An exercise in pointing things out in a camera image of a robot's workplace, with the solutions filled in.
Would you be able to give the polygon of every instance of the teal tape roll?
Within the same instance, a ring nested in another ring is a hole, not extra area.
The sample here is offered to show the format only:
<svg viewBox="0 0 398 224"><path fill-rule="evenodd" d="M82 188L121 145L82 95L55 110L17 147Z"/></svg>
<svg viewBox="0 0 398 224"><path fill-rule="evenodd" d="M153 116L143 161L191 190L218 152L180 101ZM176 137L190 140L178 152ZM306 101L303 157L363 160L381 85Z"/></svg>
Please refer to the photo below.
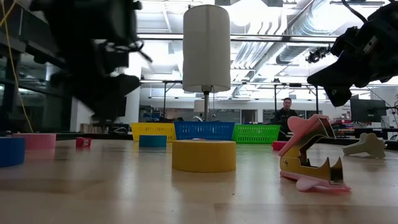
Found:
<svg viewBox="0 0 398 224"><path fill-rule="evenodd" d="M139 147L166 147L166 135L140 135Z"/></svg>

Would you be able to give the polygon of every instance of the yellow tape roll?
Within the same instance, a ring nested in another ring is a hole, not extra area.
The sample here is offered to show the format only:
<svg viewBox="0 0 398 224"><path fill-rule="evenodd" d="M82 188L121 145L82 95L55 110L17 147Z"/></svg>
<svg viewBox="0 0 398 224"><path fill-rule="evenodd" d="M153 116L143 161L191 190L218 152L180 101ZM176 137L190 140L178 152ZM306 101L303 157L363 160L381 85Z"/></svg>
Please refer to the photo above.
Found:
<svg viewBox="0 0 398 224"><path fill-rule="evenodd" d="M234 141L173 142L172 167L187 172L227 172L236 169Z"/></svg>

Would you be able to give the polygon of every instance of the ductwork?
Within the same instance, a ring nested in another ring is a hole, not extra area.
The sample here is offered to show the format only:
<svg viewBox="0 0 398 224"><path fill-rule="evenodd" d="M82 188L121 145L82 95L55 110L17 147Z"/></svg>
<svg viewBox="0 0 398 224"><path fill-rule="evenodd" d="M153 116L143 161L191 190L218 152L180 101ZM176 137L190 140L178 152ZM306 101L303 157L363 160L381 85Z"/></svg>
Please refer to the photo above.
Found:
<svg viewBox="0 0 398 224"><path fill-rule="evenodd" d="M297 21L289 27L287 35L330 35L347 21L348 10L341 6L331 5L331 0L314 0ZM257 78L262 73L267 78L281 72L285 66L266 65L276 63L289 64L294 58L308 49L306 45L289 45L276 43L267 52L267 55L256 65Z"/></svg>
<svg viewBox="0 0 398 224"><path fill-rule="evenodd" d="M250 23L248 34L281 34L287 27L287 18L281 7L268 7L263 2L255 3L256 10L267 16ZM232 64L233 68L251 69L258 63L272 44L264 42L243 42Z"/></svg>

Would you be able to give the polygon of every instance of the yellow basket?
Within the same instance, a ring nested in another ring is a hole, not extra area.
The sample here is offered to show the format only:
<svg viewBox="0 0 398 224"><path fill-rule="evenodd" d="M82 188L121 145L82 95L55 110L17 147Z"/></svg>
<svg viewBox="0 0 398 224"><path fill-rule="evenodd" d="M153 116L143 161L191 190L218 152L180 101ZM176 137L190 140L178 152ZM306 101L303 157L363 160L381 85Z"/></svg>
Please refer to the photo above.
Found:
<svg viewBox="0 0 398 224"><path fill-rule="evenodd" d="M167 142L175 140L173 123L131 123L132 138L139 141L140 135L161 134L167 136Z"/></svg>

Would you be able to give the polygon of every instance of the blue basket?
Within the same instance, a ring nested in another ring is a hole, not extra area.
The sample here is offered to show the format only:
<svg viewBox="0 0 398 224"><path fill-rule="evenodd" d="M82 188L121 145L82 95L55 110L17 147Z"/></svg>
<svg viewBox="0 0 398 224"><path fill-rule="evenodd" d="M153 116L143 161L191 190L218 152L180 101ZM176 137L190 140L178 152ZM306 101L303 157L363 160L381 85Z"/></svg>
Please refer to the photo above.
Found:
<svg viewBox="0 0 398 224"><path fill-rule="evenodd" d="M177 140L203 138L209 140L231 141L234 122L175 121Z"/></svg>

